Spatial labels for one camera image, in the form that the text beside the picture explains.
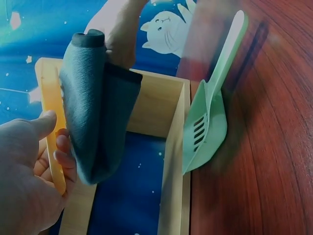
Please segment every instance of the light wood panel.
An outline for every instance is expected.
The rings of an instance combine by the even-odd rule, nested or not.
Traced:
[[[190,86],[183,85],[166,140],[158,235],[188,235],[190,173],[182,175],[182,137],[190,107]]]
[[[47,63],[60,72],[62,60],[41,58],[37,63]],[[166,75],[135,71],[143,74],[143,80],[128,131],[167,137],[158,234],[187,235],[190,174],[182,175],[182,132],[190,107],[190,82]],[[59,235],[86,235],[95,191],[96,185],[86,186],[78,180],[64,210]]]

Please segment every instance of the blue mat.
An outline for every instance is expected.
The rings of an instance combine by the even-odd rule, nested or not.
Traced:
[[[83,32],[106,2],[0,1],[0,124],[39,116],[36,61],[62,58],[73,33]],[[135,69],[175,76],[194,2],[146,5],[137,33]],[[164,148],[165,140],[127,134],[121,167],[98,185],[89,235],[157,234]],[[59,223],[52,235],[58,234]]]

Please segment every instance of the green litter scoop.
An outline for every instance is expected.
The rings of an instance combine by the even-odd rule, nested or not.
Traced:
[[[182,172],[208,162],[226,137],[227,121],[221,87],[248,26],[247,15],[238,11],[210,80],[202,80],[192,101],[183,131]]]

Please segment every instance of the hand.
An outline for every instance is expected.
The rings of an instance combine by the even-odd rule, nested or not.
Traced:
[[[139,16],[148,0],[108,0],[88,23],[89,29],[105,34],[109,61],[130,69],[135,63]]]
[[[0,125],[0,234],[38,234],[60,216],[76,182],[68,131],[57,132],[55,159],[62,165],[67,189],[61,196],[52,183],[45,137],[56,114]]]

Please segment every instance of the gray cloth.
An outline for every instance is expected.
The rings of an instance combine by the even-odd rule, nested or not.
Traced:
[[[123,156],[126,127],[142,75],[107,63],[104,34],[74,34],[60,71],[67,128],[86,184],[111,176]]]

